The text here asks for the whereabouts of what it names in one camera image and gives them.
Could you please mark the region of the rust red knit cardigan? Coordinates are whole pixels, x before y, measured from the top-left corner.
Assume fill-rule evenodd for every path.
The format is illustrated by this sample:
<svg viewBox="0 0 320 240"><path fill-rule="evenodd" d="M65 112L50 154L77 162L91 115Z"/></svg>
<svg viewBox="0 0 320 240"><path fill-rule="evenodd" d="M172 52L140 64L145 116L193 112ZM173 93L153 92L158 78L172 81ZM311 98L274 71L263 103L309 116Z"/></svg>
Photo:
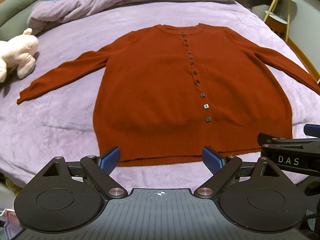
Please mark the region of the rust red knit cardigan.
<svg viewBox="0 0 320 240"><path fill-rule="evenodd" d="M260 133L292 138L292 107L275 68L319 93L316 81L279 52L227 27L154 27L130 32L33 81L17 103L104 70L93 111L100 154L120 148L121 166L257 152Z"/></svg>

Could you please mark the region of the olive green headboard cushion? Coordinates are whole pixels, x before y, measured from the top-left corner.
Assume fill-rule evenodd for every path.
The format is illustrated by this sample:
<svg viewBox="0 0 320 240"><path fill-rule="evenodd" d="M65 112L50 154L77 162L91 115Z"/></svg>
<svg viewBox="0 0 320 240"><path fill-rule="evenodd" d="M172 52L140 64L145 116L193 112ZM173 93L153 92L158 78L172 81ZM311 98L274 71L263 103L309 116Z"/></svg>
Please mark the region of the olive green headboard cushion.
<svg viewBox="0 0 320 240"><path fill-rule="evenodd" d="M1 41L21 35L36 3L44 0L5 0L1 3Z"/></svg>

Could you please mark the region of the pink plush pig toy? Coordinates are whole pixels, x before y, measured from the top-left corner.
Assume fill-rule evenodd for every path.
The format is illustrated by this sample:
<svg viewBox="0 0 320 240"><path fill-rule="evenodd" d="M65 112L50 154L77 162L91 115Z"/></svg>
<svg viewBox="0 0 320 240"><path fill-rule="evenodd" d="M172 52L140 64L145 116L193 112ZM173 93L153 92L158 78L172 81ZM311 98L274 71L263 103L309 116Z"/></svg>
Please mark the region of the pink plush pig toy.
<svg viewBox="0 0 320 240"><path fill-rule="evenodd" d="M27 28L23 34L1 41L1 82L7 77L8 69L16 68L19 79L23 79L35 68L35 53L39 41L32 34L32 29Z"/></svg>

